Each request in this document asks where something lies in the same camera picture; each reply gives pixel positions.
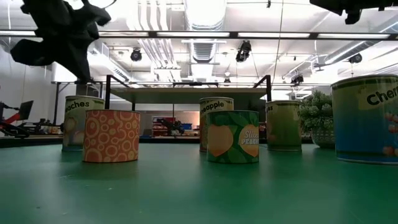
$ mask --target computer monitor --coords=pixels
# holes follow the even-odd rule
[[[30,111],[32,109],[33,100],[21,103],[19,107],[19,119],[18,121],[23,121],[29,119]]]

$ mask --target orange circle pattern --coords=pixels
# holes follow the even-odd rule
[[[137,160],[140,119],[134,111],[87,111],[83,161]]]

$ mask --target potted plant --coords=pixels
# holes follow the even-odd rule
[[[335,148],[331,96],[315,90],[300,105],[302,130],[311,133],[312,141],[319,147]]]

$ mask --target green table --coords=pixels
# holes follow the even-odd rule
[[[0,223],[398,223],[398,167],[334,151],[206,161],[197,144],[140,144],[139,160],[81,162],[61,146],[0,149]]]

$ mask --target food can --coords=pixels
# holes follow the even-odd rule
[[[207,124],[208,161],[229,164],[259,161],[258,112],[210,112]]]
[[[135,111],[87,111],[83,161],[102,163],[137,160],[140,119],[140,113]]]
[[[234,110],[234,99],[227,97],[208,97],[200,99],[200,151],[207,151],[207,124],[206,116],[212,111]]]
[[[92,96],[67,96],[63,122],[63,151],[83,150],[86,111],[104,109],[105,101]]]
[[[301,151],[300,102],[272,101],[266,104],[269,150]]]
[[[398,164],[398,76],[347,78],[331,95],[337,158]]]

